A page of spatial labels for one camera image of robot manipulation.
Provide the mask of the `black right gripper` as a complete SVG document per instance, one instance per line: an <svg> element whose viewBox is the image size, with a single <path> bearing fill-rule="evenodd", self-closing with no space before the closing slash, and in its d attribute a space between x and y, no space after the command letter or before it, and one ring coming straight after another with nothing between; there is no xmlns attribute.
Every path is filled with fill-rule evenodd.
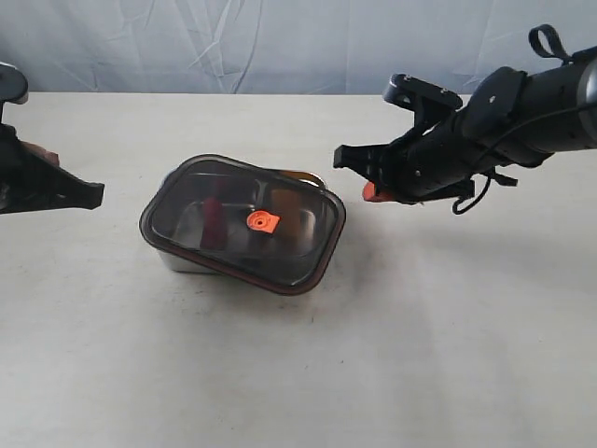
<svg viewBox="0 0 597 448"><path fill-rule="evenodd" d="M333 167L364 177L368 203L404 204L474 196L471 179L476 145L463 137L462 120L450 116L431 131L411 129L387 144L337 147Z"/></svg>

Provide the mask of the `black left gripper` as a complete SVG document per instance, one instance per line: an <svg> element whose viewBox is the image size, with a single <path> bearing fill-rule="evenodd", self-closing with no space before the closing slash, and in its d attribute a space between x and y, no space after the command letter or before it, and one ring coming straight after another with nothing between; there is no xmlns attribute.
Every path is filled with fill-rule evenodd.
<svg viewBox="0 0 597 448"><path fill-rule="evenodd" d="M86 182L60 166L59 155L22 142L1 126L1 213L17 214L79 208L93 210L104 198L104 184Z"/></svg>

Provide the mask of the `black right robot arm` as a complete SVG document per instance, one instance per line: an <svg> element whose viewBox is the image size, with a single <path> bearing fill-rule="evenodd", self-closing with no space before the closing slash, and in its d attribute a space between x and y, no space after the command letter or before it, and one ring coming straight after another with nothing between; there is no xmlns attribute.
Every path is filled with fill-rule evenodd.
<svg viewBox="0 0 597 448"><path fill-rule="evenodd" d="M413 127L387 144L339 146L334 167L354 171L399 203L467 200L475 194L473 175L514 187L516 180L496 168L535 168L555 153L596 147L596 50L535 75L501 67L468 101L395 74L383 99L413 112Z"/></svg>

